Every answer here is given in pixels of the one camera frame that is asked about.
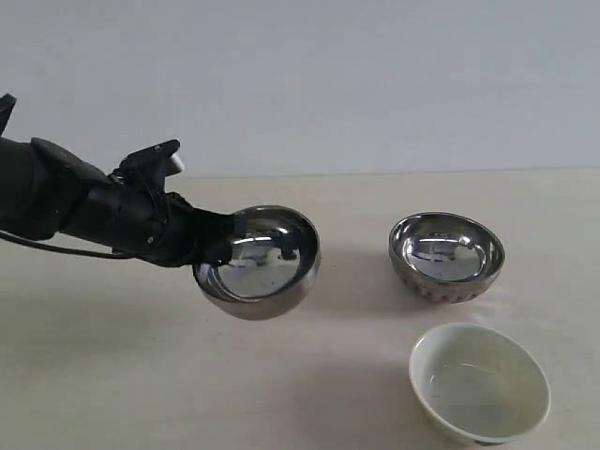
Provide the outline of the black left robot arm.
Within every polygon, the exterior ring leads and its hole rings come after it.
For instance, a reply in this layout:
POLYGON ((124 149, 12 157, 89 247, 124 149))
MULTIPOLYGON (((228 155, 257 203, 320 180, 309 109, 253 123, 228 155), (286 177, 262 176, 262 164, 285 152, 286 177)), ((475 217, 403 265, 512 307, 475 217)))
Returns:
POLYGON ((224 264, 234 219, 165 191, 177 140, 129 154, 111 173, 47 140, 1 140, 1 235, 47 249, 58 233, 111 248, 109 258, 162 267, 224 264))

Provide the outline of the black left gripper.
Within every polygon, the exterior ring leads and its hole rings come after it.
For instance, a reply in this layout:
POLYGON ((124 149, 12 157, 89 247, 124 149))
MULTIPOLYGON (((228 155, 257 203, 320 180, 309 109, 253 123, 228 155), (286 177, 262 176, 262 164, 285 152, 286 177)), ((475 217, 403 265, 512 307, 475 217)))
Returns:
POLYGON ((228 264, 233 215, 193 208, 178 194, 111 181, 60 178, 67 214, 60 232, 161 267, 228 264))

